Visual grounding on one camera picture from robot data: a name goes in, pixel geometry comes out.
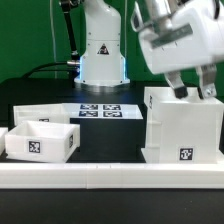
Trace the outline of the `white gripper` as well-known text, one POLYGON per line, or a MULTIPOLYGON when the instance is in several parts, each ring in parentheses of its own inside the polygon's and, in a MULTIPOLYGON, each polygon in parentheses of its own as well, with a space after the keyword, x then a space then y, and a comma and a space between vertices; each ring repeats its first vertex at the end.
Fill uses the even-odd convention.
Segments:
POLYGON ((224 5, 220 4, 217 19, 214 11, 213 3, 186 3, 171 17, 171 31, 159 35, 147 27, 139 32, 149 70, 154 75, 165 73, 165 80, 178 99, 188 96, 179 70, 194 67, 200 97, 206 99, 217 94, 217 68, 213 63, 224 61, 224 5))

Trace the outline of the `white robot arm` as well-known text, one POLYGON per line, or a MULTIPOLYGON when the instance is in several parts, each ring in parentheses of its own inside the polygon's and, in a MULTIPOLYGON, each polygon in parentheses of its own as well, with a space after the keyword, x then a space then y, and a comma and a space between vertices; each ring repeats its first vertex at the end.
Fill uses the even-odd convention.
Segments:
MULTIPOLYGON (((120 52, 121 16, 104 0, 82 0, 86 50, 75 82, 90 88, 127 84, 120 52)), ((204 98, 216 95, 216 64, 224 61, 221 0, 135 0, 131 26, 147 67, 162 74, 179 99, 188 96, 181 72, 194 68, 204 98)))

